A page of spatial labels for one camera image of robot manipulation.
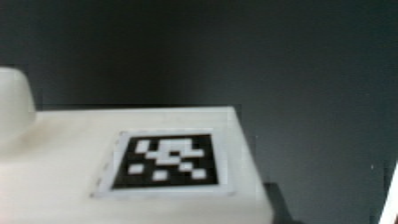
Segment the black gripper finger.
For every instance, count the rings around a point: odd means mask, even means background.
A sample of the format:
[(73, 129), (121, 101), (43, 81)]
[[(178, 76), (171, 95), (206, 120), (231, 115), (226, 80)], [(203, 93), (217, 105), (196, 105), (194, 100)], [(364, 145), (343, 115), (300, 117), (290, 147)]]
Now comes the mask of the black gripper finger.
[(265, 187), (267, 195), (270, 198), (272, 209), (274, 209), (272, 224), (304, 224), (299, 220), (293, 219), (277, 183), (268, 182), (263, 184), (263, 187)]

